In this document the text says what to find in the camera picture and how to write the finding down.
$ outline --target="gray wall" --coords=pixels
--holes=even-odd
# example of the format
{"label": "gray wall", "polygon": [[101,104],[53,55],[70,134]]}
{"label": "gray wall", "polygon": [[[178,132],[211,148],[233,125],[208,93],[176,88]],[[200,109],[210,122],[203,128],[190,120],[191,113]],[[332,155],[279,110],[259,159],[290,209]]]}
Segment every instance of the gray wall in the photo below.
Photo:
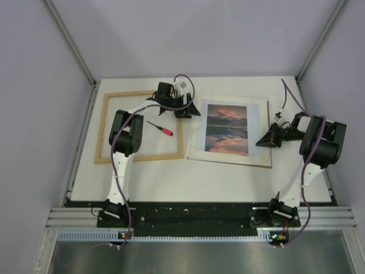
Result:
{"label": "gray wall", "polygon": [[352,206],[365,240],[365,1],[349,1],[303,81],[316,114],[347,124],[343,154],[330,171],[339,200]]}
{"label": "gray wall", "polygon": [[2,1],[0,273],[30,273],[90,88],[41,1]]}
{"label": "gray wall", "polygon": [[94,77],[295,75],[337,0],[54,0]]}

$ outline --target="gray floor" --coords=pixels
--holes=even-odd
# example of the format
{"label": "gray floor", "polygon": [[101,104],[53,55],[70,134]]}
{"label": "gray floor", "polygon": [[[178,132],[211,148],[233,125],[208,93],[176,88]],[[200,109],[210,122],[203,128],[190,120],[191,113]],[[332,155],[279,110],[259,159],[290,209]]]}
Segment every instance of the gray floor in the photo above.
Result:
{"label": "gray floor", "polygon": [[[54,257],[67,263],[93,244],[62,242]],[[341,231],[318,231],[305,232],[284,250],[267,243],[130,243],[120,251],[101,246],[68,268],[54,259],[50,273],[349,274],[354,270]]]}

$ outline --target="red screwdriver handle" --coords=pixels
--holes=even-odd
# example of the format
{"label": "red screwdriver handle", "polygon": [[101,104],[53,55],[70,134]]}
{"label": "red screwdriver handle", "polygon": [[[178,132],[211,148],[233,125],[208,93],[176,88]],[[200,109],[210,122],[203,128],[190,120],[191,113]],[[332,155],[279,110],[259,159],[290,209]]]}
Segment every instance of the red screwdriver handle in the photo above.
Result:
{"label": "red screwdriver handle", "polygon": [[172,131],[169,131],[167,128],[163,128],[162,129],[162,132],[164,133],[164,134],[167,134],[167,135],[169,135],[169,136],[172,136]]}

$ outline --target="empty wooden frame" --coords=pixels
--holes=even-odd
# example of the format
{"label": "empty wooden frame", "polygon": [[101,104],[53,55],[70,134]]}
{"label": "empty wooden frame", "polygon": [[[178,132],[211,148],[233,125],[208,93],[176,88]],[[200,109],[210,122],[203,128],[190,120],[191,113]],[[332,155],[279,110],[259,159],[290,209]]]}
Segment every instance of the empty wooden frame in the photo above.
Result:
{"label": "empty wooden frame", "polygon": [[[102,147],[105,138],[104,130],[106,125],[107,111],[108,111],[108,103],[110,98],[115,97],[128,97],[128,96],[139,96],[139,95],[152,95],[155,90],[145,90],[145,91],[130,91],[130,92],[119,92],[119,93],[106,93],[104,94],[102,113],[100,115],[100,123],[99,123],[99,131],[98,131],[98,140],[96,142],[96,150],[95,150],[95,164],[108,164],[111,163],[110,157],[102,156]],[[184,158],[184,145],[183,145],[183,125],[181,119],[176,119],[176,132],[174,135],[177,140],[177,152],[176,153],[167,153],[167,154],[157,154],[157,155],[136,155],[134,157],[134,162],[145,162],[145,161],[157,161],[157,160],[175,160],[175,159],[183,159]]]}

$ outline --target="screwdriver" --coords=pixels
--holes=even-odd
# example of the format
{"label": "screwdriver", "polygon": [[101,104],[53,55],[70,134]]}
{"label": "screwdriver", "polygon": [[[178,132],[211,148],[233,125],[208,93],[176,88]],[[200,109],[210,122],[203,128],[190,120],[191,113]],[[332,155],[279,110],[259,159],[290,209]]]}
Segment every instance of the screwdriver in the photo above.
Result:
{"label": "screwdriver", "polygon": [[157,127],[160,131],[162,131],[166,135],[172,136],[172,134],[173,134],[172,131],[169,131],[167,128],[159,127],[159,126],[157,126],[155,124],[152,124],[150,121],[147,121],[147,123],[149,123],[149,124]]}

